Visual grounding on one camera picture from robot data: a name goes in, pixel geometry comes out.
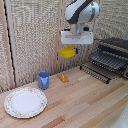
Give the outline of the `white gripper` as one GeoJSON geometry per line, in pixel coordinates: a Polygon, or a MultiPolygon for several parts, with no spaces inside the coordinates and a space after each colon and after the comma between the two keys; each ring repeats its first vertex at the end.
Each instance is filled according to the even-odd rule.
{"type": "Polygon", "coordinates": [[[85,31],[81,35],[73,35],[70,31],[61,32],[62,44],[92,44],[94,36],[92,32],[85,31]]]}

